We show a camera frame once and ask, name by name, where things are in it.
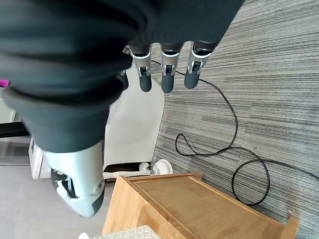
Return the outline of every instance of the striped carpet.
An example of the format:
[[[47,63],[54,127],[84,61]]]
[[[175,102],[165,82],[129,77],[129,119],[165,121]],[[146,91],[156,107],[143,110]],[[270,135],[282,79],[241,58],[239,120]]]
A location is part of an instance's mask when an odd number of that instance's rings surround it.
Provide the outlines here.
[[[178,70],[185,72],[189,42]],[[158,45],[153,59],[160,61]],[[152,64],[160,81],[160,67]],[[319,1],[247,0],[210,57],[201,77],[216,84],[232,104],[239,121],[235,146],[263,159],[285,162],[319,175]],[[231,177],[253,159],[238,150],[213,157],[183,157],[174,141],[183,132],[201,152],[226,147],[234,118],[223,98],[202,82],[187,90],[176,74],[166,95],[154,161],[168,159],[175,172],[201,171],[204,181],[231,195]],[[184,141],[179,148],[189,152]],[[255,208],[286,222],[301,220],[298,238],[319,238],[319,182],[295,170],[267,165],[271,189]],[[242,200],[258,201],[266,189],[260,163],[245,166],[235,181]]]

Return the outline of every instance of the gray floor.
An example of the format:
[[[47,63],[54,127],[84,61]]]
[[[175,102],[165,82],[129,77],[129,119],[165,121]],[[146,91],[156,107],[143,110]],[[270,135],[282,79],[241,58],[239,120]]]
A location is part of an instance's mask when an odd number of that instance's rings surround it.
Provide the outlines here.
[[[33,180],[30,166],[0,166],[0,238],[77,239],[98,236],[109,207],[113,184],[92,218],[76,215],[55,193],[50,179]]]
[[[189,43],[181,53],[181,72],[188,51]],[[160,61],[158,45],[152,55]],[[159,81],[160,68],[152,67]],[[215,83],[235,109],[235,146],[319,175],[319,1],[247,0],[201,76]],[[233,172],[252,157],[237,150],[215,157],[180,156],[174,147],[180,132],[199,151],[214,152],[230,142],[234,119],[216,90],[204,83],[187,90],[176,74],[154,160],[168,159],[175,172],[202,171],[206,182],[231,195]],[[182,140],[178,145],[189,152]],[[297,216],[298,238],[319,238],[319,182],[281,166],[268,168],[271,190],[257,209],[282,222],[288,214]],[[265,183],[256,163],[241,170],[235,188],[242,199],[256,201]]]

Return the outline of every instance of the white wall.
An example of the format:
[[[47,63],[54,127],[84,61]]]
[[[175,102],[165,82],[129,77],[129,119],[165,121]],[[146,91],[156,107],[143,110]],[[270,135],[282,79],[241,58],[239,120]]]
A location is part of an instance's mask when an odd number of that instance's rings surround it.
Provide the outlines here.
[[[0,123],[8,123],[12,121],[13,110],[9,108],[1,97],[4,88],[0,88]]]

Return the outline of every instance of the black fingertip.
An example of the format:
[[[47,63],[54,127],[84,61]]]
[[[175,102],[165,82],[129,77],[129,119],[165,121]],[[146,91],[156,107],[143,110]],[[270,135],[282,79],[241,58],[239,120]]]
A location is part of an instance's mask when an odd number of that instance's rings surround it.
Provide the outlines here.
[[[151,76],[142,75],[140,77],[140,87],[144,92],[149,92],[152,88]]]
[[[174,76],[170,74],[163,75],[161,78],[161,89],[164,93],[170,93],[174,87]]]
[[[197,74],[197,71],[192,71],[191,74],[187,71],[185,74],[184,84],[186,88],[193,89],[197,86],[198,80],[199,75]]]

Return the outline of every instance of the pink object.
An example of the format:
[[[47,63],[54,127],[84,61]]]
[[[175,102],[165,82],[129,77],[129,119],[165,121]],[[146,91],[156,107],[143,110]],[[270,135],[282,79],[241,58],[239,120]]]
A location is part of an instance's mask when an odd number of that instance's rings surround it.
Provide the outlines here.
[[[1,87],[8,87],[8,86],[9,86],[9,81],[7,81],[7,80],[0,80],[0,86],[1,86]]]

